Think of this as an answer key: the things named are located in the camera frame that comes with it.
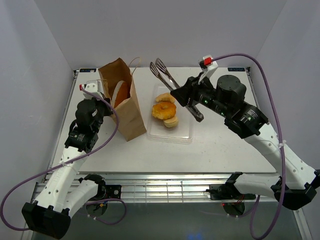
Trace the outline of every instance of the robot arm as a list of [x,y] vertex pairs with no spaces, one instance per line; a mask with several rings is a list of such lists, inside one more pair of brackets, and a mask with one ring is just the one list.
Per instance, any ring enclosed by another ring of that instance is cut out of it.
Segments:
[[[320,171],[303,162],[285,143],[280,145],[268,118],[256,106],[244,101],[247,88],[236,76],[221,76],[214,88],[209,77],[217,69],[217,63],[212,62],[211,56],[206,56],[199,65],[202,72],[197,77],[189,77],[185,85],[172,90],[171,95],[183,107],[201,104],[224,117],[224,124],[257,149],[278,173],[282,171],[280,148],[284,148],[286,189],[282,205],[297,210],[311,202],[320,186]],[[279,201],[281,181],[281,176],[235,172],[214,194],[230,199],[242,194],[257,194]]]
[[[89,81],[80,86],[94,96],[106,101],[101,82]],[[67,195],[76,174],[87,157],[68,164],[65,162],[90,153],[98,140],[98,132],[104,116],[112,111],[102,101],[84,93],[85,99],[79,102],[65,142],[59,164],[43,191],[33,203],[25,203],[23,217],[30,230],[43,233],[56,239],[62,238],[70,225],[71,218],[89,199],[102,199],[106,193],[105,181],[99,175],[88,175],[71,194]]]

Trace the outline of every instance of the bagel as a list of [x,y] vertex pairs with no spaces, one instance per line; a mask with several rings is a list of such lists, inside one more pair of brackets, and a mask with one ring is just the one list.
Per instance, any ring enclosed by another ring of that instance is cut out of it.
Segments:
[[176,105],[171,102],[160,102],[152,107],[152,116],[156,119],[167,120],[176,115]]
[[159,102],[174,103],[176,101],[176,99],[173,96],[171,96],[171,94],[169,92],[166,92],[166,93],[163,93],[163,94],[160,94],[159,96],[157,96],[155,98],[155,101],[157,103],[159,103]]

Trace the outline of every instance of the gray floor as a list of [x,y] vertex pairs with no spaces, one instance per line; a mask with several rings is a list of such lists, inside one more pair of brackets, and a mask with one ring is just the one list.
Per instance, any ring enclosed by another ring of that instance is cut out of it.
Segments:
[[[261,235],[269,226],[276,202],[259,204],[254,229]],[[121,204],[109,204],[102,216],[108,221],[121,216]],[[221,215],[207,215],[200,211],[224,214],[221,203],[136,203],[128,204],[126,218],[117,225],[108,226],[82,215],[72,218],[63,240],[246,240],[252,239],[249,230],[250,216],[235,219]],[[33,234],[32,240],[50,240],[50,237]],[[266,240],[301,240],[294,213],[282,208],[279,220]]]

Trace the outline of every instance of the cable tie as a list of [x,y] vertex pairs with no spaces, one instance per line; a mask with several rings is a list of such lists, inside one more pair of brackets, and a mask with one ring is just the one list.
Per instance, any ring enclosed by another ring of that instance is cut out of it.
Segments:
[[279,148],[283,148],[286,144],[286,140],[283,140],[281,143],[279,143]]
[[71,165],[72,163],[73,163],[73,161],[72,161],[72,162],[69,162],[68,164],[66,164],[66,163],[63,162],[62,166],[63,166],[63,167],[64,167],[64,166],[67,166],[67,167],[69,167],[69,168],[72,168],[72,170],[75,172],[75,174],[80,174],[80,172],[78,172],[78,171],[74,168],[74,165]]

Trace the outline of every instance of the bread roll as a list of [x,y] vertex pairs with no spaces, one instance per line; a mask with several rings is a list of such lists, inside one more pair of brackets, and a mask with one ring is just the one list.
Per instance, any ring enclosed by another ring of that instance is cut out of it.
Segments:
[[177,118],[177,116],[174,116],[174,117],[169,118],[167,120],[163,120],[163,123],[167,128],[174,128],[178,125],[179,119]]

